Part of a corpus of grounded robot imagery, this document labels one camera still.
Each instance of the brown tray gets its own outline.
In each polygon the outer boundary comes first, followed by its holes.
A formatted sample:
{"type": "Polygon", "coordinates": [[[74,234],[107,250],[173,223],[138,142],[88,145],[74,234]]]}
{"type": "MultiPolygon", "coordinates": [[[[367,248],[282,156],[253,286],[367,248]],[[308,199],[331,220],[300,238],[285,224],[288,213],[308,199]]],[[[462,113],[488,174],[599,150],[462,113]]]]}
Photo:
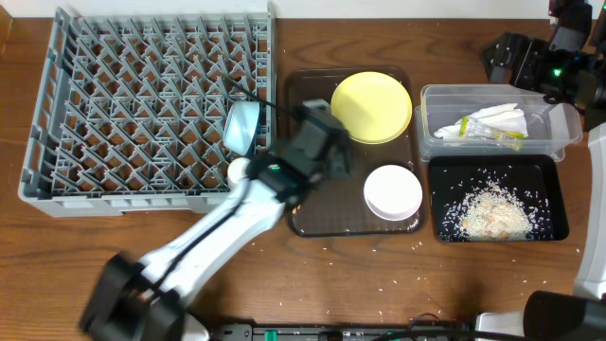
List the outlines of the brown tray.
{"type": "MultiPolygon", "coordinates": [[[[347,77],[364,71],[387,74],[400,81],[411,97],[414,94],[406,73],[393,66],[370,66],[355,68],[333,68],[303,70],[291,74],[286,80],[286,106],[301,105],[304,100],[330,98],[337,85],[347,77]]],[[[289,133],[298,130],[289,120],[289,133]]],[[[417,213],[399,222],[388,222],[374,215],[365,203],[364,182],[367,176],[383,165],[400,165],[412,171],[426,188],[423,166],[419,160],[419,149],[413,115],[408,128],[396,139],[381,145],[366,145],[351,141],[355,169],[347,180],[331,180],[313,191],[305,203],[287,212],[291,229],[302,237],[335,237],[368,234],[414,233],[427,223],[429,207],[427,198],[417,213]]]]}

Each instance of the clear plastic container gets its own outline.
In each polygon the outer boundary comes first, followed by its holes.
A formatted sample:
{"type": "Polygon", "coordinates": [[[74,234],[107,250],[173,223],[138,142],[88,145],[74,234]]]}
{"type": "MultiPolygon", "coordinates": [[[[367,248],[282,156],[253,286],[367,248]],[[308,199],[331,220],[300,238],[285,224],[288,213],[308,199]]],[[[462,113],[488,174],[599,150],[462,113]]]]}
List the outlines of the clear plastic container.
{"type": "Polygon", "coordinates": [[[421,105],[415,109],[420,157],[547,154],[564,158],[564,147],[583,138],[579,112],[570,104],[547,104],[542,94],[502,84],[427,85],[421,90],[421,105]],[[498,141],[440,139],[434,133],[462,117],[491,106],[518,103],[525,113],[528,137],[515,148],[498,141]]]}

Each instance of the dark serving tray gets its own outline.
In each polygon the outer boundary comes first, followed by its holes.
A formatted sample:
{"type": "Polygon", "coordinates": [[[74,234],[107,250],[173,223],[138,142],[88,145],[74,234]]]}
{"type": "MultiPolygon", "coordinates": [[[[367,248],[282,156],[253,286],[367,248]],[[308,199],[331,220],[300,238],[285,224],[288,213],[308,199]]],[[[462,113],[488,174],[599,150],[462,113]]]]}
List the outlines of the dark serving tray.
{"type": "Polygon", "coordinates": [[[439,239],[467,242],[455,233],[458,218],[444,223],[446,212],[472,188],[483,188],[488,174],[497,176],[502,188],[515,193],[526,206],[525,214],[530,213],[530,207],[536,207],[536,220],[543,217],[537,222],[538,228],[521,241],[562,241],[568,237],[568,220],[553,159],[547,155],[494,155],[443,156],[429,162],[432,214],[439,239]]]}
{"type": "MultiPolygon", "coordinates": [[[[330,98],[337,85],[347,77],[365,71],[382,72],[400,81],[411,98],[414,96],[408,76],[398,67],[371,66],[333,68],[294,72],[286,80],[286,106],[301,105],[309,99],[330,98]]],[[[298,127],[289,121],[289,133],[298,127]]],[[[305,203],[287,212],[289,226],[302,237],[355,236],[368,234],[413,233],[427,222],[427,198],[417,213],[399,222],[388,222],[375,216],[367,207],[363,188],[367,176],[383,165],[400,165],[412,171],[425,188],[423,166],[419,160],[415,116],[408,128],[396,139],[380,145],[366,145],[351,141],[355,170],[348,180],[327,181],[313,191],[305,203]]]]}

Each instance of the plastic crate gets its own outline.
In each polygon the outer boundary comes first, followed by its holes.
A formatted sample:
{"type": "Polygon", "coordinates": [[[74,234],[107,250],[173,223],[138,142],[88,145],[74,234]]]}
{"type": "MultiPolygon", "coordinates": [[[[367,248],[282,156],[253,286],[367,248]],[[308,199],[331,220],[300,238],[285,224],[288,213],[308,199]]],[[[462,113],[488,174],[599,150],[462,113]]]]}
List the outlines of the plastic crate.
{"type": "MultiPolygon", "coordinates": [[[[53,217],[205,213],[229,191],[222,144],[231,103],[221,74],[275,101],[274,17],[266,13],[55,15],[19,184],[53,217]]],[[[276,136],[263,108],[255,152],[276,136]]]]}

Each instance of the white wall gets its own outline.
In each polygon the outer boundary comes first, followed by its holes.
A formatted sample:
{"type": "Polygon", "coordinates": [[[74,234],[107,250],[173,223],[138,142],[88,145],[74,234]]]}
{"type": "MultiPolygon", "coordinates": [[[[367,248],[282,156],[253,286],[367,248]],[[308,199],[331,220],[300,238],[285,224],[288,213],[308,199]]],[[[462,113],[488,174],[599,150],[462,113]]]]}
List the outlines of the white wall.
{"type": "MultiPolygon", "coordinates": [[[[13,17],[264,11],[266,0],[0,0],[13,17]]],[[[548,0],[274,0],[281,18],[547,18],[548,0]]],[[[597,18],[603,0],[589,0],[597,18]]]]}

